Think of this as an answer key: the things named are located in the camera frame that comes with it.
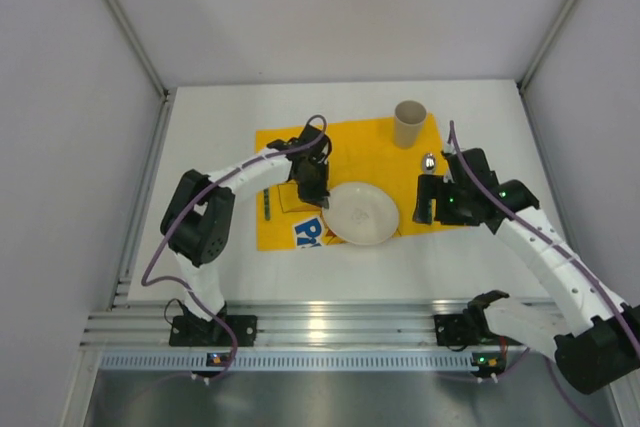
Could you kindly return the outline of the beige paper cup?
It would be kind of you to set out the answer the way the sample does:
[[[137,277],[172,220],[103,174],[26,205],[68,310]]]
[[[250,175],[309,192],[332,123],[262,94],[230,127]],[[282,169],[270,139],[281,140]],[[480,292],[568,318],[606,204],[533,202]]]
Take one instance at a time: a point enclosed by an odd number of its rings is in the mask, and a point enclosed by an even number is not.
[[[401,149],[411,148],[427,118],[426,108],[414,100],[405,100],[394,109],[393,141]]]

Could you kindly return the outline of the yellow cartoon placemat cloth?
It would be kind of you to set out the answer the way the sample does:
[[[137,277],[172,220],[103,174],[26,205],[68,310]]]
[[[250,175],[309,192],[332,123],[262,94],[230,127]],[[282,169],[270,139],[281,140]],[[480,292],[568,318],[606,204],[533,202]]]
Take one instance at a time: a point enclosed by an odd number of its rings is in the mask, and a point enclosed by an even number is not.
[[[391,117],[332,123],[327,135],[332,142],[329,187],[345,182],[365,182],[379,187],[396,203],[400,224],[394,234],[406,237],[448,231],[439,222],[431,225],[412,220],[421,163],[427,153],[436,159],[436,173],[446,171],[441,155],[443,139],[435,117],[429,114],[416,143],[400,149],[393,142]],[[256,196],[256,246],[259,251],[294,250],[311,246],[343,244],[324,222],[321,209],[298,199],[293,182],[270,189],[271,220],[265,221],[263,194]]]

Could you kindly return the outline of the left aluminium corner post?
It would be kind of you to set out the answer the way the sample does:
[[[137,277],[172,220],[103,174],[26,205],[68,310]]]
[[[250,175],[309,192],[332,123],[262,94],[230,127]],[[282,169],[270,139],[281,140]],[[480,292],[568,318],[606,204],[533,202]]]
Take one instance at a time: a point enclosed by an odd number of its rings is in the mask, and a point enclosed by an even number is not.
[[[146,49],[140,40],[134,25],[131,23],[120,0],[102,0],[109,15],[112,17],[126,45],[136,58],[136,61],[142,68],[146,78],[150,82],[156,94],[166,99],[169,96],[169,89],[161,79],[157,69],[153,65]]]

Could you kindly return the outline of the silver spoon green handle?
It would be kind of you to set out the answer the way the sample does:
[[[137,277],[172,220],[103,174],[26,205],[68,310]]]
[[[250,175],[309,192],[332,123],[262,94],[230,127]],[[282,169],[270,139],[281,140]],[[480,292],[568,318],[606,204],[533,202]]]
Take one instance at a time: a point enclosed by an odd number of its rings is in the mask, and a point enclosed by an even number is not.
[[[427,153],[422,161],[422,170],[424,174],[434,174],[436,169],[436,159],[433,153]],[[426,224],[431,225],[433,222],[433,214],[432,214],[432,199],[428,198],[426,200],[425,207],[425,218]]]

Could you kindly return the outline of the cream round plate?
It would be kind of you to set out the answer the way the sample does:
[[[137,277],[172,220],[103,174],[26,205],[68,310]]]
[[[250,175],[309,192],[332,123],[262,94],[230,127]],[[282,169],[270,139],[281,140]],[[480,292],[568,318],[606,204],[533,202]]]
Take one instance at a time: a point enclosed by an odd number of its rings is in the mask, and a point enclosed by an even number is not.
[[[395,201],[379,187],[365,182],[345,182],[332,188],[322,217],[339,239],[358,246],[387,241],[400,224]]]

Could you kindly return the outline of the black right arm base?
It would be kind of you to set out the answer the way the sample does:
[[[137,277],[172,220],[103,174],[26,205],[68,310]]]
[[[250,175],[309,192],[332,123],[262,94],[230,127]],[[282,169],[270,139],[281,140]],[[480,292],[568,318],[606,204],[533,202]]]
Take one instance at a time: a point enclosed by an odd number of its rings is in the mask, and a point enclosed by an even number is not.
[[[521,346],[510,337],[490,333],[478,327],[463,313],[435,314],[433,316],[436,343],[439,347],[464,350],[476,346],[500,346],[502,340],[508,347]]]

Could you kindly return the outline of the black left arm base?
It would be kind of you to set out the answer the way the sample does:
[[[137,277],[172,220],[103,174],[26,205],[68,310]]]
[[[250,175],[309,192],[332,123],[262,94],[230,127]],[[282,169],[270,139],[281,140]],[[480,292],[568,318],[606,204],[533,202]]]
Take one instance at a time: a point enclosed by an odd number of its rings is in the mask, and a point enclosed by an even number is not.
[[[257,336],[254,315],[227,315],[225,323],[233,331],[239,347],[252,347]],[[173,318],[169,337],[171,347],[231,347],[230,334],[216,321],[179,315]]]

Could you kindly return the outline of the right aluminium corner post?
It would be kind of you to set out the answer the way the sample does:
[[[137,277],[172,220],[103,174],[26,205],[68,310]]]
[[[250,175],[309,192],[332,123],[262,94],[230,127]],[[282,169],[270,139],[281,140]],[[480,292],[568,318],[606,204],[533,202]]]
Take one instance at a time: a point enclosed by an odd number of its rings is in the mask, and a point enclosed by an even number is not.
[[[561,37],[570,19],[574,15],[581,0],[562,0],[556,12],[551,18],[541,41],[533,52],[524,73],[516,82],[518,92],[525,95],[536,74],[549,56],[552,48]]]

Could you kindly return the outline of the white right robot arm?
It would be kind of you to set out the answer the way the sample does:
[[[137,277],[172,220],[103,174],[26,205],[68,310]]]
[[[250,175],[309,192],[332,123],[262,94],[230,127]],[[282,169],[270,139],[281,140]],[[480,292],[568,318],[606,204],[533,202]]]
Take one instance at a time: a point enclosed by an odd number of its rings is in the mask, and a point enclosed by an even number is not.
[[[417,224],[486,227],[511,249],[550,295],[563,319],[492,290],[463,309],[460,334],[440,344],[468,346],[512,339],[554,362],[583,394],[639,368],[639,309],[604,286],[554,229],[537,197],[519,180],[500,182],[479,148],[446,149],[445,174],[422,159],[413,220]]]

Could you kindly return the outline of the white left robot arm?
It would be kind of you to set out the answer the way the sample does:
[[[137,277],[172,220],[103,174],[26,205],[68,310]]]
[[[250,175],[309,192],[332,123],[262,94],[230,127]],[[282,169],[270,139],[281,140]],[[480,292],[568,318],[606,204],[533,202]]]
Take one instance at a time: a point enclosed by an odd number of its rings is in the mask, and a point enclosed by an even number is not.
[[[298,199],[314,207],[329,205],[331,140],[326,126],[306,123],[288,140],[276,139],[254,156],[220,171],[182,175],[160,223],[163,240],[152,260],[169,248],[185,289],[187,312],[210,322],[221,318],[225,300],[217,258],[228,242],[234,208],[264,190],[286,182],[296,185]]]

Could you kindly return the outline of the silver fork green handle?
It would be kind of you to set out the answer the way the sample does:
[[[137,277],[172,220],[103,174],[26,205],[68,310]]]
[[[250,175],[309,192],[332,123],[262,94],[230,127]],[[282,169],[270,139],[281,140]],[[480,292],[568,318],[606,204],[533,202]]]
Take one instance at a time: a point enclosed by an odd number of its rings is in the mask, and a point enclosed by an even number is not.
[[[271,220],[270,189],[263,190],[263,212],[265,221]]]

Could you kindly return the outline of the aluminium corner post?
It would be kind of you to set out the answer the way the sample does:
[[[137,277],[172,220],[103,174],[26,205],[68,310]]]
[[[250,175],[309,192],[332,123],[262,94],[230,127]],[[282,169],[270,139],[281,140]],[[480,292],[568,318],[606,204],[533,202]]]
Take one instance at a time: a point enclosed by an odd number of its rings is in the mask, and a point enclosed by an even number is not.
[[[536,74],[549,56],[552,48],[561,37],[570,19],[574,15],[581,0],[562,0],[556,12],[551,18],[541,41],[533,52],[524,73],[516,82],[518,92],[525,95]]]
[[[140,40],[134,25],[131,23],[120,0],[102,0],[109,15],[112,17],[126,45],[136,58],[136,61],[142,68],[146,78],[150,82],[156,94],[166,99],[169,96],[169,89],[161,79],[157,69],[153,65],[146,49]]]

